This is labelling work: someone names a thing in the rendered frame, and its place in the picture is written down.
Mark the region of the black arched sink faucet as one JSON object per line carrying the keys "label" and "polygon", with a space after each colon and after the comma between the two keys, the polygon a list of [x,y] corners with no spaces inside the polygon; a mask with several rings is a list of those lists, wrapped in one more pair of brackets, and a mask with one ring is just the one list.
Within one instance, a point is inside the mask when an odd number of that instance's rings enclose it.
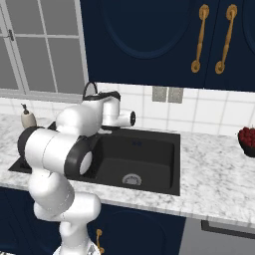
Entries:
{"label": "black arched sink faucet", "polygon": [[92,95],[98,93],[97,84],[96,84],[95,82],[87,82],[87,83],[85,84],[85,87],[84,87],[84,90],[83,90],[83,96],[82,96],[82,100],[83,100],[83,101],[84,101],[85,98],[88,96],[88,95],[87,95],[87,89],[88,89],[89,85],[92,85],[93,88],[94,88],[94,92],[92,93]]}

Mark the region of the black sink basin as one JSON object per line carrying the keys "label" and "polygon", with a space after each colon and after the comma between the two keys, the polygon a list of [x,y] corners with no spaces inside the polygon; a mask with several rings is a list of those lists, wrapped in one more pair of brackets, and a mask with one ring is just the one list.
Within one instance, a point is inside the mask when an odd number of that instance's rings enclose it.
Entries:
{"label": "black sink basin", "polygon": [[[93,160],[89,170],[68,180],[177,195],[180,193],[180,136],[176,133],[121,128],[90,138]],[[20,155],[17,169],[32,168]],[[135,173],[141,185],[124,184]]]}

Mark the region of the round metal sink drain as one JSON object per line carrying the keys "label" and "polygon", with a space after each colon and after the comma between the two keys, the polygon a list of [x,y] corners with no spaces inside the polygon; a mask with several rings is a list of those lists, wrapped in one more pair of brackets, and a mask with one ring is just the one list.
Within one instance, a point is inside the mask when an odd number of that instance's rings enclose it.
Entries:
{"label": "round metal sink drain", "polygon": [[124,184],[141,185],[141,178],[135,173],[129,173],[123,177]]}

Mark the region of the beige soap dispenser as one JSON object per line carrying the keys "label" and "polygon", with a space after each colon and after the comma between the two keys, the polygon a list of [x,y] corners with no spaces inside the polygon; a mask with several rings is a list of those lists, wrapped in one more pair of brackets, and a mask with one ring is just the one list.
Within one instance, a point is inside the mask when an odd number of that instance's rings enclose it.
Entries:
{"label": "beige soap dispenser", "polygon": [[37,125],[36,118],[32,112],[27,110],[27,106],[22,104],[23,113],[21,114],[21,123],[23,128],[35,127]]}

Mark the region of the white framed window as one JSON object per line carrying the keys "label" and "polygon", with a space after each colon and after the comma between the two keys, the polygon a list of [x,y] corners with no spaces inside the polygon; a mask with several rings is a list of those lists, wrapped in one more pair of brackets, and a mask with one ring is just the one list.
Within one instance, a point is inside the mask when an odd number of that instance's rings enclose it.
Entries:
{"label": "white framed window", "polygon": [[88,80],[80,0],[0,0],[0,97],[78,103]]}

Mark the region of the navy base cupboard door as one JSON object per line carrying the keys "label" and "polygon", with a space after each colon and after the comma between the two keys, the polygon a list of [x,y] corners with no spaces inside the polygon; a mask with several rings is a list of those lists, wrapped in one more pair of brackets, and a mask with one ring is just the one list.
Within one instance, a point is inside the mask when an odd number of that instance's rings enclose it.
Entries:
{"label": "navy base cupboard door", "polygon": [[100,215],[88,224],[90,237],[103,255],[178,255],[185,217],[102,204]]}
{"label": "navy base cupboard door", "polygon": [[15,255],[53,255],[59,224],[38,219],[28,191],[0,187],[0,251]]}

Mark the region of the red fruit pile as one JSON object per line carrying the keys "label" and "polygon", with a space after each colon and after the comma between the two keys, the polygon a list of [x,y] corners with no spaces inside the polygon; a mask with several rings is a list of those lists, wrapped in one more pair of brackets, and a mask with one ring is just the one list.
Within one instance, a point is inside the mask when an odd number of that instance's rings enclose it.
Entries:
{"label": "red fruit pile", "polygon": [[239,131],[238,138],[243,145],[255,147],[255,128],[244,127]]}

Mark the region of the black bowl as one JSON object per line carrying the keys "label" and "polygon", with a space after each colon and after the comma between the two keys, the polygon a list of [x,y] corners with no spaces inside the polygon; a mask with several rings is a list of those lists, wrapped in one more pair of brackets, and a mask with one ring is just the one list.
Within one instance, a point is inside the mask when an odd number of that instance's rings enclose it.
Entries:
{"label": "black bowl", "polygon": [[255,147],[248,146],[245,144],[241,139],[238,139],[241,148],[243,149],[244,153],[249,157],[255,157]]}

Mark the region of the grey dishwasher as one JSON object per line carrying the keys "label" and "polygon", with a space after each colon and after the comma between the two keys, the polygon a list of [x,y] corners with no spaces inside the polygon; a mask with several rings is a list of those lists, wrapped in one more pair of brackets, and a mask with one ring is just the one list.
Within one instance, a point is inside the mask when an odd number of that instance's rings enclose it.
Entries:
{"label": "grey dishwasher", "polygon": [[[200,221],[186,219],[179,255],[255,255],[254,239],[203,231]],[[212,227],[255,234],[255,228],[208,222]]]}

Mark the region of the grey wall outlet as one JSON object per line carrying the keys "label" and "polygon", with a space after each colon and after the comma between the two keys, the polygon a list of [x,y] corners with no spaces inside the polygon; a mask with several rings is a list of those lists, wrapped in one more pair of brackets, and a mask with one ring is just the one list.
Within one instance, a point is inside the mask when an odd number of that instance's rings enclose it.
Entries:
{"label": "grey wall outlet", "polygon": [[152,100],[154,102],[164,103],[166,101],[167,87],[152,87]]}
{"label": "grey wall outlet", "polygon": [[183,88],[170,87],[168,90],[168,101],[170,103],[181,104],[183,98]]}

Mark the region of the navy wall cupboard door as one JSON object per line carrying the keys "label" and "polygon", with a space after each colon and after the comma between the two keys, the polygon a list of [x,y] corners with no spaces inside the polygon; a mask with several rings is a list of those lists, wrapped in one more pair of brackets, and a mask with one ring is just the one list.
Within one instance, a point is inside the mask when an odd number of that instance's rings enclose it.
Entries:
{"label": "navy wall cupboard door", "polygon": [[[232,37],[222,74],[215,73],[215,65],[222,58],[229,26],[226,10],[237,6]],[[255,92],[255,0],[220,0],[214,35],[206,71],[205,89]]]}
{"label": "navy wall cupboard door", "polygon": [[[209,6],[200,70],[191,72]],[[178,88],[204,86],[219,0],[81,0],[89,80]]]}

